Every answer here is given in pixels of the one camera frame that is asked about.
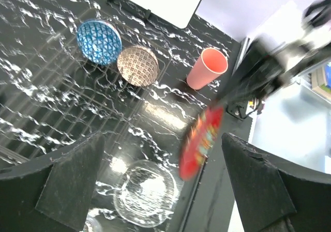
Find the red floral plate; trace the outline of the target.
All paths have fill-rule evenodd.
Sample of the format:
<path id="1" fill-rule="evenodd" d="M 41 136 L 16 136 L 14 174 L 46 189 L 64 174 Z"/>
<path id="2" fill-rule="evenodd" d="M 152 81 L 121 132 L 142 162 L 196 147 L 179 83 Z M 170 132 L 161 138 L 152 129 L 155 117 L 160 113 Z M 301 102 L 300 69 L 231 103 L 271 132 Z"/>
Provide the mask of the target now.
<path id="1" fill-rule="evenodd" d="M 191 126 L 182 148 L 179 160 L 179 176 L 182 180 L 191 179 L 198 172 L 212 149 L 223 117 L 223 107 L 208 107 Z"/>

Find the blue and red patterned bowl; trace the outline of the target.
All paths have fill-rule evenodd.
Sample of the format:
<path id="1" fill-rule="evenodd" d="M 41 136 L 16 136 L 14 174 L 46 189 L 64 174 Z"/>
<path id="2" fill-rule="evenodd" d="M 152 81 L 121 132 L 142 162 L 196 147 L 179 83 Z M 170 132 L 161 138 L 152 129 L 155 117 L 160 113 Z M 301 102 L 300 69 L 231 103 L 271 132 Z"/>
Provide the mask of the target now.
<path id="1" fill-rule="evenodd" d="M 117 29 L 103 20 L 87 20 L 77 30 L 77 43 L 82 54 L 99 65 L 117 61 L 122 39 Z"/>

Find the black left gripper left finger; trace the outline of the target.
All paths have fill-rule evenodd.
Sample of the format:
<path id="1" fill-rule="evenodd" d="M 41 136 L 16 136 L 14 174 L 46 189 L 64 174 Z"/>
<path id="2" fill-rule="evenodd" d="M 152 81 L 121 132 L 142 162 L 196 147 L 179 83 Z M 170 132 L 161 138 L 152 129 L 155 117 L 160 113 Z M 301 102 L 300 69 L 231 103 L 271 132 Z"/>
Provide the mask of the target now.
<path id="1" fill-rule="evenodd" d="M 82 231 L 104 145 L 97 132 L 1 169 L 1 231 Z"/>

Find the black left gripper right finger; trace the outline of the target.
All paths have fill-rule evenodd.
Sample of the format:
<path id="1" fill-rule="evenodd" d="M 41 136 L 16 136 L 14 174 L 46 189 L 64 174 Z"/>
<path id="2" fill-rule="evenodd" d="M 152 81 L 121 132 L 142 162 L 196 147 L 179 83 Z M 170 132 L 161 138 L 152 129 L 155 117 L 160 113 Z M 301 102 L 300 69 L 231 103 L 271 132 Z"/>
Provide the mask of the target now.
<path id="1" fill-rule="evenodd" d="M 231 133 L 222 150 L 244 231 L 330 231 L 330 175 Z"/>

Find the clear drinking glass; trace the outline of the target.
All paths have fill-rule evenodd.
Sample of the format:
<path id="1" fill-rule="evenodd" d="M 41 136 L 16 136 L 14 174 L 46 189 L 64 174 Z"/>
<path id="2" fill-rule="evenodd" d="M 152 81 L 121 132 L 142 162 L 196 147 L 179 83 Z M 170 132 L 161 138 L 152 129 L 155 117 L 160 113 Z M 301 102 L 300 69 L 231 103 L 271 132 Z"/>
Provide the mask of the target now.
<path id="1" fill-rule="evenodd" d="M 96 218 L 88 215 L 82 232 L 102 232 L 102 227 Z"/>

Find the clear glass plate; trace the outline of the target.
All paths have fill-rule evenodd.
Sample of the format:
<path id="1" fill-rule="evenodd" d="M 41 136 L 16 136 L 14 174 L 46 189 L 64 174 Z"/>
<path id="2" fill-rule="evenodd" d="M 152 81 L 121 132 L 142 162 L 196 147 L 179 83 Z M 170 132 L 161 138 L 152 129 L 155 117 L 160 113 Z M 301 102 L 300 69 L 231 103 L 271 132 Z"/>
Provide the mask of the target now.
<path id="1" fill-rule="evenodd" d="M 149 160 L 138 160 L 120 177 L 113 203 L 124 220 L 152 228 L 172 213 L 177 194 L 175 179 L 166 168 Z"/>

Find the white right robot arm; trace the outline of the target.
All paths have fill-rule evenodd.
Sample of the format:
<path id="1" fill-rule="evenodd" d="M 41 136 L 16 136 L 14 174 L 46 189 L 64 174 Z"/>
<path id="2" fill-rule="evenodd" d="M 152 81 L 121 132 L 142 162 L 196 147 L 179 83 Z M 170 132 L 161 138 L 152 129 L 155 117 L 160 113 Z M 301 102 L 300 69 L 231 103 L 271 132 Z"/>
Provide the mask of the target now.
<path id="1" fill-rule="evenodd" d="M 330 0 L 303 12 L 286 4 L 249 43 L 215 105 L 263 100 L 313 66 L 330 59 Z"/>

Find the brown patterned bowl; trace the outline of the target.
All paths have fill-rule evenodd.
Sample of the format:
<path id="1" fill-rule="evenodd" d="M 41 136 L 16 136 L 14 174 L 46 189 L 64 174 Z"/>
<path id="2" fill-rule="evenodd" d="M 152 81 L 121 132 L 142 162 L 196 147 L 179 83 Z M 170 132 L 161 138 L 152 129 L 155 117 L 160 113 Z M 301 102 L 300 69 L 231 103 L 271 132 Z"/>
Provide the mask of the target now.
<path id="1" fill-rule="evenodd" d="M 137 87 L 153 84 L 159 73 L 154 52 L 140 45 L 122 50 L 117 59 L 117 68 L 124 80 Z"/>

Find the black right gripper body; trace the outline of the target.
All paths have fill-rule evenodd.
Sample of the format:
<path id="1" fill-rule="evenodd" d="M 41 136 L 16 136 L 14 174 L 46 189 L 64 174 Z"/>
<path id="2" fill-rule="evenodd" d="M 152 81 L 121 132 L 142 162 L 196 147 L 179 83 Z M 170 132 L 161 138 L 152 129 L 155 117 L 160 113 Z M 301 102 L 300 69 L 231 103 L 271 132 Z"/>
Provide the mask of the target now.
<path id="1" fill-rule="evenodd" d="M 217 93 L 214 105 L 252 98 L 265 99 L 281 87 L 283 67 L 272 56 L 247 53 L 226 86 Z"/>

